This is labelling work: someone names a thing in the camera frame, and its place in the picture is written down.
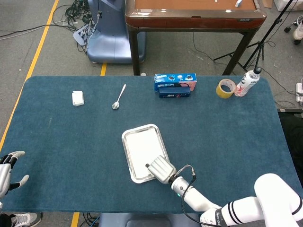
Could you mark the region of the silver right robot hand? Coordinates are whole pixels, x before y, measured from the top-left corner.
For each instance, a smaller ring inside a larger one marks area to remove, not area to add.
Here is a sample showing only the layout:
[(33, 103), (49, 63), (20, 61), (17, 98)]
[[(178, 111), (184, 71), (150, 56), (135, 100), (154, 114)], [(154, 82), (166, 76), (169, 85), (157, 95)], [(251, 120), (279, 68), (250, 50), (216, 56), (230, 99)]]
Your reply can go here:
[(177, 173), (176, 168), (163, 156), (159, 155), (145, 167), (163, 184), (169, 184), (171, 178)]

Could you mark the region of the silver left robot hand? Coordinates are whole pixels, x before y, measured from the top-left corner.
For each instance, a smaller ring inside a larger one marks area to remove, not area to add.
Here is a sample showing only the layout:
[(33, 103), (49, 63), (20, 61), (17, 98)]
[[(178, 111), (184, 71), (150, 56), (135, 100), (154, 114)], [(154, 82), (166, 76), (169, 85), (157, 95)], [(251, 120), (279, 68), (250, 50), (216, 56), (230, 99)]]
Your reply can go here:
[(29, 180), (29, 175), (25, 175), (19, 182), (10, 182), (15, 163), (25, 154), (24, 151), (14, 151), (0, 158), (0, 199), (3, 199), (9, 191), (22, 187)]

